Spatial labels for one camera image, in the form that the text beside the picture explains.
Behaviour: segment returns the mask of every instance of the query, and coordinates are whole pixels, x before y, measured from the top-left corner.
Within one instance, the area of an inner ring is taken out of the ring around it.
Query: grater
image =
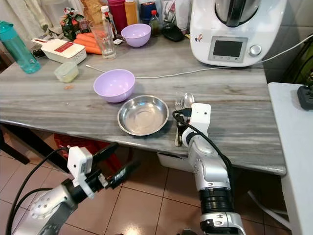
[[[50,59],[60,63],[74,62],[79,64],[86,57],[85,46],[61,39],[46,41],[39,38],[31,40],[33,43],[42,45],[41,50]]]

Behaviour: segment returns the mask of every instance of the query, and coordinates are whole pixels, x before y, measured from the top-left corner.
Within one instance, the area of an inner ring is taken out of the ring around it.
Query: metal bowl
[[[119,127],[134,136],[146,136],[160,130],[167,122],[168,107],[153,95],[141,95],[127,101],[117,114]]]

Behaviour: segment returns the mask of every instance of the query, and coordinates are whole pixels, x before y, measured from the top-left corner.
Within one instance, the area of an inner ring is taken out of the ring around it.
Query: gray marble table
[[[89,55],[79,64],[79,75],[71,83],[59,82],[53,71],[58,62],[42,58],[43,68],[24,73],[16,63],[0,74],[0,122],[65,133],[164,154],[186,156],[185,147],[175,147],[176,123],[169,117],[157,133],[133,137],[119,129],[117,112],[122,103],[103,101],[93,82],[101,74],[89,64],[108,71],[127,69],[135,76],[158,76],[209,68],[192,55],[189,41],[174,43],[151,38],[141,48],[123,43],[117,58]],[[174,99],[193,93],[197,102],[212,106],[209,135],[235,166],[277,175],[286,173],[284,157],[262,66],[215,69],[157,79],[137,79],[131,97],[152,94],[163,99],[170,111]]]

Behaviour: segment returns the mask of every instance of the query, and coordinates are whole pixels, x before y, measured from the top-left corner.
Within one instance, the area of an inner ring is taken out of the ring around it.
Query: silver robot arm
[[[93,156],[86,148],[71,147],[67,167],[74,179],[66,179],[59,186],[38,197],[14,235],[57,235],[79,203],[87,197],[92,199],[96,191],[115,188],[124,182],[139,166],[139,162],[125,165],[109,178],[105,178],[96,166],[117,147],[117,143],[112,143]]]
[[[194,103],[190,125],[207,135],[211,106]],[[182,134],[188,147],[188,161],[194,169],[201,201],[201,229],[206,235],[246,235],[241,217],[234,211],[227,168],[217,151],[194,130],[187,128]]]

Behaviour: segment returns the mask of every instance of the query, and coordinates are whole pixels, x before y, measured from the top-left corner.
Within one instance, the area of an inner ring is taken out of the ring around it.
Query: purple bowl
[[[151,27],[143,23],[135,23],[123,28],[121,32],[128,45],[132,47],[142,47],[151,35]]]
[[[128,70],[110,70],[93,83],[94,91],[110,103],[127,99],[133,92],[135,76]]]

